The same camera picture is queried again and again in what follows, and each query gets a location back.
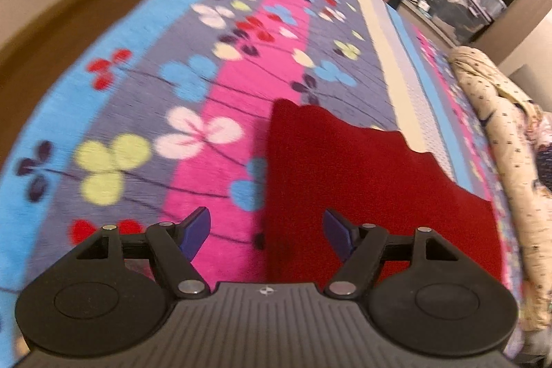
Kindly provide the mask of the cream star-patterned quilt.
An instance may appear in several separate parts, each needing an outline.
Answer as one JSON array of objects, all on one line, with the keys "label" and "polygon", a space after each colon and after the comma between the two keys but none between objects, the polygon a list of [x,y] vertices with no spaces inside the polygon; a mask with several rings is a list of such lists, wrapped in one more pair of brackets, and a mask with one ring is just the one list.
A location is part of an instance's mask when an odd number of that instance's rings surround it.
[{"label": "cream star-patterned quilt", "polygon": [[481,50],[461,46],[448,62],[485,130],[507,197],[525,276],[521,322],[551,325],[551,115]]}]

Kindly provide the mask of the colourful floral bed blanket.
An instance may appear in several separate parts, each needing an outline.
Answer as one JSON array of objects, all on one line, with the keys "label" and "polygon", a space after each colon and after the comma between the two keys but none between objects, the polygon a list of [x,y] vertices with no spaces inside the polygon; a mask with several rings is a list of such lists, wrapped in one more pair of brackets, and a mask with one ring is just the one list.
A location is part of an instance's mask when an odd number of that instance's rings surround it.
[{"label": "colourful floral bed blanket", "polygon": [[206,280],[260,281],[272,105],[323,107],[400,131],[492,203],[473,257],[521,293],[514,227],[489,144],[445,54],[382,0],[144,0],[80,56],[1,171],[1,363],[25,346],[16,297],[113,223],[141,232],[198,206]]}]

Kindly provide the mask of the grey plastic storage bin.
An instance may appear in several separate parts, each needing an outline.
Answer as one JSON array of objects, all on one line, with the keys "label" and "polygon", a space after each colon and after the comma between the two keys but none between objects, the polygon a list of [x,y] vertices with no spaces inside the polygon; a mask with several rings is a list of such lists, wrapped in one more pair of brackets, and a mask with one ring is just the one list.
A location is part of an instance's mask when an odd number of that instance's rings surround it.
[{"label": "grey plastic storage bin", "polygon": [[492,24],[481,0],[419,0],[430,20],[456,45],[465,45]]}]

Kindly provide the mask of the small clear plastic box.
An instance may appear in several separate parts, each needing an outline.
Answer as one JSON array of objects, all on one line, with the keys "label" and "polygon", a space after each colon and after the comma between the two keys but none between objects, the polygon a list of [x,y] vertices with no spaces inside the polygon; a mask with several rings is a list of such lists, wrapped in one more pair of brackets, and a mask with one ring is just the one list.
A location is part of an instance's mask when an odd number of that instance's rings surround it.
[{"label": "small clear plastic box", "polygon": [[493,20],[497,20],[507,8],[507,5],[502,0],[481,0],[480,4]]}]

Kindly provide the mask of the red knitted garment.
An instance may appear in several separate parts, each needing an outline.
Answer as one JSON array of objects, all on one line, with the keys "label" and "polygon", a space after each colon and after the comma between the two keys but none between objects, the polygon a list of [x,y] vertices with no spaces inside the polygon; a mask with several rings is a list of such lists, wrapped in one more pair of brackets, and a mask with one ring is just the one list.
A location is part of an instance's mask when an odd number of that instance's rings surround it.
[{"label": "red knitted garment", "polygon": [[275,102],[263,215],[266,279],[325,286],[342,265],[323,231],[326,210],[392,235],[434,229],[497,280],[502,248],[491,203],[464,190],[400,132],[358,128],[322,107]]}]

